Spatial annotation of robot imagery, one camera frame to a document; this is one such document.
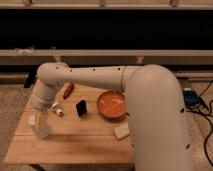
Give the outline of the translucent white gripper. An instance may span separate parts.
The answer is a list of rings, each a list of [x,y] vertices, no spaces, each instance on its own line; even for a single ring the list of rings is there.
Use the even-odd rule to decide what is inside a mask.
[[[40,113],[46,113],[53,105],[54,99],[45,100],[37,96],[32,97],[32,106]]]

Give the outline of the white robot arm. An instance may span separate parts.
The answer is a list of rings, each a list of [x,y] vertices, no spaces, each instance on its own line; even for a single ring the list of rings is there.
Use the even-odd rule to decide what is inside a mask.
[[[123,92],[135,171],[194,171],[183,93],[170,70],[160,65],[71,68],[44,63],[37,76],[32,105],[42,114],[68,82]]]

